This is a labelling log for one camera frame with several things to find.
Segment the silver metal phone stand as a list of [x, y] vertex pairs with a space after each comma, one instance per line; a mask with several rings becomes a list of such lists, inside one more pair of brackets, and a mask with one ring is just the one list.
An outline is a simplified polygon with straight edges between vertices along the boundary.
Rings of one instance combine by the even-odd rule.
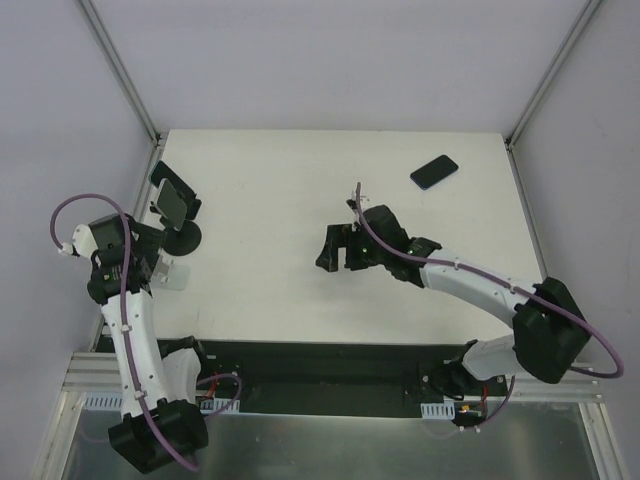
[[151, 289], [183, 291], [188, 285], [190, 273], [191, 269], [188, 265], [176, 262], [172, 257], [161, 255], [151, 276]]

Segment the black round-base phone holder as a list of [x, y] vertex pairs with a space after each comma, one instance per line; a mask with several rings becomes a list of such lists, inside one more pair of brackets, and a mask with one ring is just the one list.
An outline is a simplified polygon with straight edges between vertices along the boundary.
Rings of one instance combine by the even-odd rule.
[[180, 230], [169, 224], [169, 220], [160, 216], [160, 223], [166, 234], [163, 250], [172, 256], [182, 257], [193, 253], [201, 243], [202, 231], [195, 221], [185, 219]]

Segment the blue phone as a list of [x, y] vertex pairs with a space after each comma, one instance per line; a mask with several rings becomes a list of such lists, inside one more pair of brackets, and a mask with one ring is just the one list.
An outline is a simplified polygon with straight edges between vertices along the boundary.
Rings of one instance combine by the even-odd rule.
[[430, 189], [459, 170], [447, 155], [440, 155], [410, 174], [411, 181], [422, 190]]

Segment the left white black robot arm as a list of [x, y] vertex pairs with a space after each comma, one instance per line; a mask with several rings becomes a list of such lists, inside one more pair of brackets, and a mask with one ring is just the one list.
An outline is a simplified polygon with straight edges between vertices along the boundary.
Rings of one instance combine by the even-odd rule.
[[87, 284], [109, 328], [118, 362], [122, 404], [109, 428], [111, 447], [142, 474], [186, 459], [207, 446], [196, 389], [211, 365], [192, 336], [159, 345], [151, 278], [162, 231], [112, 214], [77, 227], [73, 247], [91, 262]]

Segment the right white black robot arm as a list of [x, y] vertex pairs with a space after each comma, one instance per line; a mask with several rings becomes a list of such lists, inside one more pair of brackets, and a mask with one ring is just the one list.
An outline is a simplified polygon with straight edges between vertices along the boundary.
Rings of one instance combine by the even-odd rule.
[[365, 210], [350, 224], [328, 226], [315, 264], [327, 272], [382, 266], [399, 281], [452, 295], [510, 327], [506, 336], [468, 342], [443, 367], [444, 378], [461, 394], [473, 394], [490, 378], [521, 372], [557, 384], [591, 338], [568, 319], [580, 312], [561, 281], [547, 277], [527, 284], [486, 272], [433, 240], [409, 236], [385, 205]]

